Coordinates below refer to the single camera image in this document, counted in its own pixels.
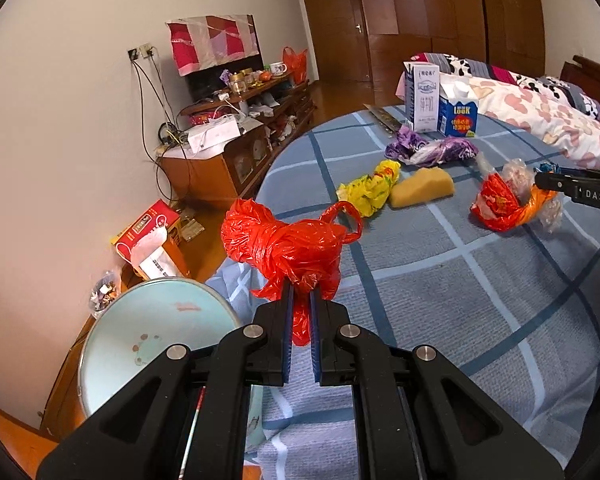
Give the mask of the clear and orange snack bag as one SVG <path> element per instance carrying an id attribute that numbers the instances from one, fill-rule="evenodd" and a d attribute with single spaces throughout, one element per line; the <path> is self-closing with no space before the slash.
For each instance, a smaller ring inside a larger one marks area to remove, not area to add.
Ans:
<path id="1" fill-rule="evenodd" d="M 562 200 L 555 191 L 543 191 L 535 183 L 535 173 L 522 159 L 506 162 L 496 170 L 482 153 L 476 157 L 482 177 L 481 188 L 470 213 L 487 229 L 508 232 L 539 221 L 547 232 L 562 224 Z"/>

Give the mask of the red plastic bag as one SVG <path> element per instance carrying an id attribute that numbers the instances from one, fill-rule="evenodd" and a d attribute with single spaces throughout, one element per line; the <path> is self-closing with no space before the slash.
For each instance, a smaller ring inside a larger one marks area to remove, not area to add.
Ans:
<path id="1" fill-rule="evenodd" d="M 286 223 L 254 200 L 235 200 L 221 226 L 226 254 L 260 271 L 265 284 L 252 293 L 270 301 L 283 296 L 286 283 L 294 288 L 292 342 L 311 341 L 309 293 L 317 289 L 331 300 L 338 290 L 342 248 L 362 235 L 363 222 L 351 203 L 340 200 L 317 219 Z"/>

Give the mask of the yellow printed plastic bag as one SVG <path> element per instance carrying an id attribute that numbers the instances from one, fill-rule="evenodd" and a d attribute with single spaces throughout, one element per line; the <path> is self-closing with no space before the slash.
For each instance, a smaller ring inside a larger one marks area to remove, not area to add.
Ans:
<path id="1" fill-rule="evenodd" d="M 380 162 L 372 174 L 341 183 L 336 191 L 338 200 L 350 203 L 362 218 L 370 218 L 385 205 L 400 177 L 401 165 L 395 160 Z"/>

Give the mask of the purple plastic wrapper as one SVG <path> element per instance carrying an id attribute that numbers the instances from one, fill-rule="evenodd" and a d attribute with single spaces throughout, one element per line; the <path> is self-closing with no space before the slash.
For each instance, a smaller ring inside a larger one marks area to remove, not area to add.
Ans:
<path id="1" fill-rule="evenodd" d="M 420 133 L 402 126 L 396 138 L 386 146 L 385 158 L 406 166 L 429 168 L 474 159 L 478 153 L 475 144 L 465 138 L 448 136 L 429 141 Z"/>

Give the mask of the pink heart pattern quilt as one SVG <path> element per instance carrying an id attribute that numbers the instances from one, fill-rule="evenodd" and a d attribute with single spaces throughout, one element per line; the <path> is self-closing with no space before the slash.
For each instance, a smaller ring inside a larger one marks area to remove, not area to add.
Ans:
<path id="1" fill-rule="evenodd" d="M 440 81 L 455 79 L 466 81 L 478 98 L 478 114 L 506 122 L 524 129 L 532 136 L 562 152 L 564 156 L 574 153 L 571 140 L 576 140 L 583 127 L 586 134 L 595 129 L 597 120 L 568 103 L 564 104 L 541 93 L 521 89 L 516 84 L 480 77 L 461 77 L 440 72 Z M 396 96 L 404 99 L 404 72 Z"/>

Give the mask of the yellow sponge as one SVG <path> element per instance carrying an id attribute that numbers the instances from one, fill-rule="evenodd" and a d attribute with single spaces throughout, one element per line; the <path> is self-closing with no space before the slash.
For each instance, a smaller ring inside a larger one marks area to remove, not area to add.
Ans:
<path id="1" fill-rule="evenodd" d="M 453 179 L 445 170 L 420 168 L 392 188 L 389 205 L 394 209 L 411 207 L 453 196 L 454 192 Z"/>

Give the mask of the light blue enamel basin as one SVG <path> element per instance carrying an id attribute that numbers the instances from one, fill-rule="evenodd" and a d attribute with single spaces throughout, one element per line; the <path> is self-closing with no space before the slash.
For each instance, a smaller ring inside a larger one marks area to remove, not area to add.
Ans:
<path id="1" fill-rule="evenodd" d="M 79 398 L 93 415 L 160 353 L 174 344 L 213 346 L 242 322 L 211 287 L 187 278 L 136 285 L 95 322 L 81 353 Z"/>

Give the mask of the white paper shopping bag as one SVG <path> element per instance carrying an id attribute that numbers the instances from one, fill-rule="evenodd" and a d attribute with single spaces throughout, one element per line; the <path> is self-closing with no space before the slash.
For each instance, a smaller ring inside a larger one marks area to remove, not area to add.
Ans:
<path id="1" fill-rule="evenodd" d="M 184 274 L 164 248 L 169 240 L 165 226 L 153 229 L 131 249 L 132 267 L 146 280 L 182 278 Z"/>

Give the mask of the wooden wardrobe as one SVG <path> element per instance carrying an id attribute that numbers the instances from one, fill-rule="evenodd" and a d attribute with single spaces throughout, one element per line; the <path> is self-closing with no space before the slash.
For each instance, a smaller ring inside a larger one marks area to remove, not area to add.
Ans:
<path id="1" fill-rule="evenodd" d="M 390 104 L 405 61 L 447 53 L 524 75 L 545 70 L 541 0 L 361 0 L 370 84 L 322 84 L 361 90 Z"/>

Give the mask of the red cardboard box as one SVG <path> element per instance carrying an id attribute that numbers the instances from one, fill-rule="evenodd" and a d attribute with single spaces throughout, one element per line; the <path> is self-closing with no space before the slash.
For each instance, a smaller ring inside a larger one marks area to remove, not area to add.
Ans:
<path id="1" fill-rule="evenodd" d="M 163 200 L 157 200 L 146 209 L 127 228 L 116 235 L 111 245 L 114 251 L 126 263 L 131 262 L 131 252 L 136 244 L 146 235 L 158 228 L 170 230 L 180 220 L 180 214 Z"/>

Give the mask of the wooden TV cabinet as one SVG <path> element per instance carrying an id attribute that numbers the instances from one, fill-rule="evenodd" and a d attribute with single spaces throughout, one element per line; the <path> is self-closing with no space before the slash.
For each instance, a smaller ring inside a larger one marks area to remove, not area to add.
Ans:
<path id="1" fill-rule="evenodd" d="M 291 76 L 272 79 L 248 92 L 242 102 L 258 104 L 266 96 L 276 102 L 270 117 L 263 112 L 236 117 L 233 112 L 240 102 L 235 99 L 215 104 L 211 113 L 233 115 L 240 129 L 240 136 L 228 142 L 221 154 L 193 159 L 185 133 L 182 144 L 159 157 L 160 168 L 178 198 L 192 205 L 222 209 L 257 193 L 277 156 L 309 129 L 315 110 L 310 84 L 305 81 L 296 86 Z"/>

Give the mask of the white flat box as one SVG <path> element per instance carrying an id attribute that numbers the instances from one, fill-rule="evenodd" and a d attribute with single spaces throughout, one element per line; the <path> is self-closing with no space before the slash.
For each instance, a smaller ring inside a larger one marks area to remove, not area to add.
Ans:
<path id="1" fill-rule="evenodd" d="M 240 129 L 233 115 L 225 115 L 189 128 L 186 136 L 193 159 L 208 159 L 221 154 L 228 142 L 240 136 Z"/>

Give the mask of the white mug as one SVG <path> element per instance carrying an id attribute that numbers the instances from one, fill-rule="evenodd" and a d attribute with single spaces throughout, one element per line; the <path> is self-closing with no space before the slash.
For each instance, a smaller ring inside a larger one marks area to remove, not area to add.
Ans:
<path id="1" fill-rule="evenodd" d="M 284 62 L 275 62 L 270 64 L 270 72 L 273 77 L 281 77 L 287 73 L 288 67 Z"/>

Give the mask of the orange plastic bag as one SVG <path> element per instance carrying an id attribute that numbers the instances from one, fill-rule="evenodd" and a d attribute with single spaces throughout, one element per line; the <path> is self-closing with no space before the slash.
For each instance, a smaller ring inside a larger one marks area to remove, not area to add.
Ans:
<path id="1" fill-rule="evenodd" d="M 283 63 L 291 73 L 296 86 L 306 81 L 308 78 L 308 50 L 296 52 L 292 47 L 284 47 Z"/>

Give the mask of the wall power socket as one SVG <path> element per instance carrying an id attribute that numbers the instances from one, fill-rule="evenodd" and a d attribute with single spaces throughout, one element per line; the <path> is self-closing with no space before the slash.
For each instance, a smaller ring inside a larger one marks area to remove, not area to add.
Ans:
<path id="1" fill-rule="evenodd" d="M 142 44 L 137 48 L 132 48 L 128 51 L 128 57 L 131 62 L 135 62 L 140 58 L 151 58 L 154 55 L 154 46 L 152 44 Z"/>

